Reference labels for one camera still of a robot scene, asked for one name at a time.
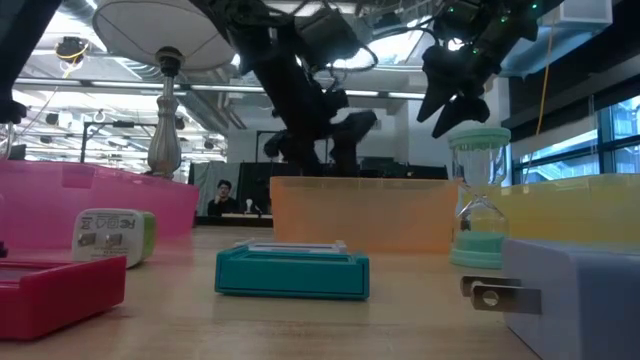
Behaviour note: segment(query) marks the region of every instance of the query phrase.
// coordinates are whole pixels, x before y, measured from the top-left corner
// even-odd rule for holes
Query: pink plastic bin
[[[195,186],[94,165],[1,161],[0,241],[17,249],[71,248],[76,216],[90,208],[149,211],[157,245],[180,245],[198,201]]]

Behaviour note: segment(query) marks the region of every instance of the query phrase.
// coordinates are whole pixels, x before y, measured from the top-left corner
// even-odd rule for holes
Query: white lamp shade
[[[183,70],[213,69],[235,55],[188,0],[103,0],[93,28],[111,52],[148,65],[158,65],[156,52],[165,46],[182,53]]]

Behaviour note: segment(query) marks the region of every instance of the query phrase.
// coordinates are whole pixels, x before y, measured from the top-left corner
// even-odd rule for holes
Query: wooden table
[[[124,304],[36,342],[0,342],[0,359],[537,359],[500,314],[471,308],[464,270],[444,256],[371,256],[368,302],[215,294],[216,252],[271,237],[195,229],[192,251],[129,271]]]

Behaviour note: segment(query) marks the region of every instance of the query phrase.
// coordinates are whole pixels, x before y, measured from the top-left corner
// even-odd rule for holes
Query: lamp
[[[174,79],[180,70],[203,71],[229,64],[235,52],[211,21],[188,0],[103,0],[93,27],[110,52],[147,65],[165,76],[158,98],[158,127],[147,162],[170,177],[180,167]]]

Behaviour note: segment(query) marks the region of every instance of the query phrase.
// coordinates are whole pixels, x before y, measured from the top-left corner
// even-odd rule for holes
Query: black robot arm
[[[441,1],[433,24],[435,36],[444,44],[459,39],[465,45],[458,51],[436,45],[422,55],[429,85],[418,121],[444,106],[433,130],[435,138],[465,120],[486,122],[490,112],[480,98],[484,84],[502,71],[500,64],[521,38],[537,39],[538,18],[563,1]]]
[[[19,124],[27,108],[11,89],[62,0],[11,0],[0,6],[0,124]]]
[[[377,118],[367,111],[332,124],[338,110],[349,105],[346,93],[336,88],[325,91],[313,78],[315,72],[339,58],[355,56],[362,47],[340,13],[325,7],[300,19],[260,0],[190,1],[238,52],[240,72],[254,72],[273,103],[274,116],[282,118],[286,130],[269,141],[267,155],[282,153],[304,175],[319,176],[322,167],[314,143],[333,138],[337,175],[357,175],[355,147]]]

